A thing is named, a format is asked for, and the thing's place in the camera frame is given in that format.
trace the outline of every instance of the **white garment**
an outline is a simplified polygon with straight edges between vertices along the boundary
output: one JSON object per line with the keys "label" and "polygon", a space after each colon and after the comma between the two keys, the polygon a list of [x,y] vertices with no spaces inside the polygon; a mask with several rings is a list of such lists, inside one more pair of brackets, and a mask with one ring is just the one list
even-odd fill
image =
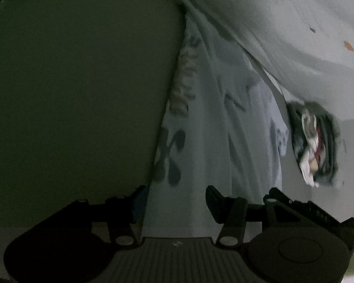
{"label": "white garment", "polygon": [[195,99],[186,117],[172,114],[167,104],[161,131],[168,139],[160,140],[156,156],[164,177],[151,184],[142,234],[215,238],[220,226],[206,206],[206,187],[261,204],[271,187],[281,189],[288,129],[261,66],[184,2],[185,38],[201,40]]}
{"label": "white garment", "polygon": [[354,119],[354,0],[192,1],[294,96]]}

